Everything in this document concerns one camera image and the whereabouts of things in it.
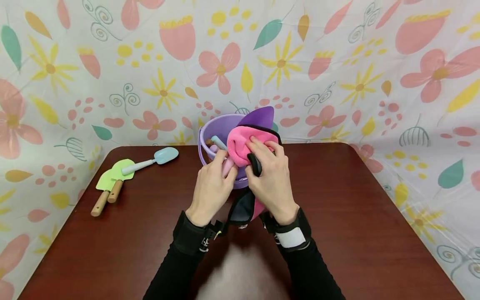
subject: toy shovel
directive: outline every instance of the toy shovel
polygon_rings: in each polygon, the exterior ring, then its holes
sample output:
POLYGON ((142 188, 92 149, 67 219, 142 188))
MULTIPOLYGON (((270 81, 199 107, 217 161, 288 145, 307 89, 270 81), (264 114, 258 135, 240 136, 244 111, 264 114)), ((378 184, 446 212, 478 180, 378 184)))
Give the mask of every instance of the toy shovel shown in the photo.
POLYGON ((121 169, 122 175, 128 175, 129 173, 138 171, 142 168, 145 168, 153 163, 158 163, 159 165, 163 165, 173 159, 175 159, 179 155, 179 151, 173 147, 166 147, 161 150, 158 150, 153 154, 154 159, 149 159, 146 161, 142 161, 136 163, 134 165, 130 165, 121 169))
POLYGON ((107 203, 108 195, 113 188, 115 182, 111 179, 111 169, 105 171, 96 184, 96 189, 103 191, 98 200, 95 203, 95 206, 92 209, 90 214, 92 216, 99 216, 102 213, 105 204, 107 203))
POLYGON ((134 164, 135 163, 131 159, 122 159, 120 161, 117 161, 115 165, 113 165, 110 176, 115 183, 110 192, 110 195, 108 196, 109 203, 115 203, 117 201, 117 197, 120 193, 120 189, 123 185, 123 181, 133 178, 133 172, 127 175, 123 175, 121 173, 121 169, 134 164))

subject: person's right hand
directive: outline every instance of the person's right hand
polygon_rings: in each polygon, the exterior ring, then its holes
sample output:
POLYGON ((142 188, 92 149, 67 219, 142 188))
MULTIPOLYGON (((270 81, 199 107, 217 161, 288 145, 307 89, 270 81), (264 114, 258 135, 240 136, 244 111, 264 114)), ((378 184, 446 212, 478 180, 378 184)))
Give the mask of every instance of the person's right hand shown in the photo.
POLYGON ((253 174, 251 166, 245 168, 251 191, 280 225, 291 224, 297 217, 299 206, 293 200, 288 157, 285 156, 283 147, 275 142, 263 144, 254 136, 247 142, 247 146, 262 165, 260 177, 253 174))

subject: light blue scoop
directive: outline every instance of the light blue scoop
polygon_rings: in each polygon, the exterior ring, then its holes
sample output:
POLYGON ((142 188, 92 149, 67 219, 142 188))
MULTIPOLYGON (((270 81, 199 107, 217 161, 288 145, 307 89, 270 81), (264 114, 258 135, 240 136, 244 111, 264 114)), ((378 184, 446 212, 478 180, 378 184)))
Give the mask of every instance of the light blue scoop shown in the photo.
POLYGON ((178 155, 179 155, 179 151, 173 147, 163 148, 153 154, 154 159, 149 159, 146 161, 142 161, 140 163, 136 163, 134 165, 124 167, 122 168, 121 173, 123 175, 127 175, 135 171, 138 171, 142 168, 145 168, 153 163, 158 163, 159 165, 163 165, 177 158, 178 155))

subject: wooden table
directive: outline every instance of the wooden table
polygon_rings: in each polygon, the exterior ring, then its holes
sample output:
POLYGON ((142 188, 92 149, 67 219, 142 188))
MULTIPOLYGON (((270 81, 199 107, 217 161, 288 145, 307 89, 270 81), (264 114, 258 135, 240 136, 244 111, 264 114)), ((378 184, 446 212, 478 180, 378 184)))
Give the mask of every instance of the wooden table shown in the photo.
MULTIPOLYGON (((120 159, 143 161, 160 148, 120 147, 108 154, 20 300, 142 298, 180 211, 191 202, 201 167, 196 146, 178 147, 175 161, 138 171, 101 217, 90 211, 100 195, 100 174, 120 159)), ((352 148, 288 144, 285 152, 295 200, 347 299, 462 299, 352 148)), ((260 220, 210 245, 192 283, 195 297, 292 297, 286 264, 260 220)))

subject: pink cloth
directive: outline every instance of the pink cloth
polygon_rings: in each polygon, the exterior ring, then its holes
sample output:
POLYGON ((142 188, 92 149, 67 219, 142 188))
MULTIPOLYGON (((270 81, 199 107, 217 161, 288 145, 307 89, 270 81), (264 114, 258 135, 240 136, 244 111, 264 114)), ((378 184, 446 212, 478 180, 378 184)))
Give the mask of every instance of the pink cloth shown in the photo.
POLYGON ((228 156, 231 157, 239 167, 245 167, 250 164, 247 158, 247 154, 250 153, 250 149, 247 147, 247 141, 250 140, 251 136, 256 137, 262 143, 268 141, 278 143, 278 138, 272 133, 247 126, 235 127, 228 134, 227 150, 228 156))

